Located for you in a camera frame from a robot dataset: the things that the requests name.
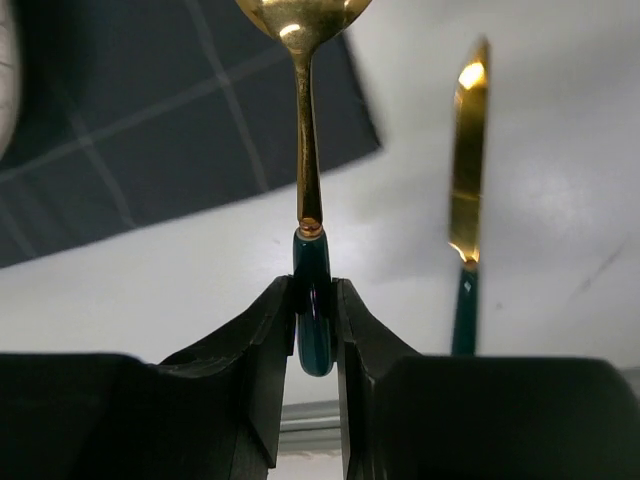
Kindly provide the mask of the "floral patterned plate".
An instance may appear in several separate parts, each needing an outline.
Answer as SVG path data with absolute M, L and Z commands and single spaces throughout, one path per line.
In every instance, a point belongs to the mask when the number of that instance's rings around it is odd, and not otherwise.
M 22 108 L 23 50 L 22 25 L 17 2 L 1 0 L 1 157 L 4 157 L 9 149 Z

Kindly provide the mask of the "gold knife green handle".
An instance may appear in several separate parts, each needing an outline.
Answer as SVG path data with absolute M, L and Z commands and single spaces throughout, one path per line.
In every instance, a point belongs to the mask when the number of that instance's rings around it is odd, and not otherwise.
M 461 259 L 451 353 L 474 356 L 480 279 L 480 216 L 490 92 L 491 45 L 482 36 L 458 75 L 454 95 L 448 244 Z

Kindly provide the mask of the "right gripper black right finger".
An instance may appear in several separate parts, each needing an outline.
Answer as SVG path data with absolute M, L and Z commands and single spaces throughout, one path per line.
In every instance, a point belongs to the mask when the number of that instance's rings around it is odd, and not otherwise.
M 639 403 L 590 358 L 423 355 L 332 285 L 348 479 L 635 479 Z

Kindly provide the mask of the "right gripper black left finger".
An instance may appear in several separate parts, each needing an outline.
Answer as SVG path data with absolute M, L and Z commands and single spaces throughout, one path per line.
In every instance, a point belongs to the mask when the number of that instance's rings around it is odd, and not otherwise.
M 293 281 L 158 364 L 5 354 L 5 479 L 263 479 L 277 459 Z

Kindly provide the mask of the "gold spoon green handle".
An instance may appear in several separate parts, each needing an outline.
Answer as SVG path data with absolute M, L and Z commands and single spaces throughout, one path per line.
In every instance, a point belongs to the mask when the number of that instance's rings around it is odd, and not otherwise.
M 312 59 L 325 42 L 346 30 L 368 0 L 239 1 L 245 16 L 291 55 L 297 99 L 297 219 L 293 236 L 296 341 L 302 369 L 328 375 L 336 361 L 331 313 L 329 248 L 323 226 L 312 87 Z

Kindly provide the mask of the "dark grey checked cloth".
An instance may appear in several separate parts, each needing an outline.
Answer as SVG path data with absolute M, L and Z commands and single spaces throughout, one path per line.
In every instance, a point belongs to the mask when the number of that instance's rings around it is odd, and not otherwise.
M 23 100 L 1 160 L 12 266 L 295 181 L 288 52 L 232 1 L 15 1 Z

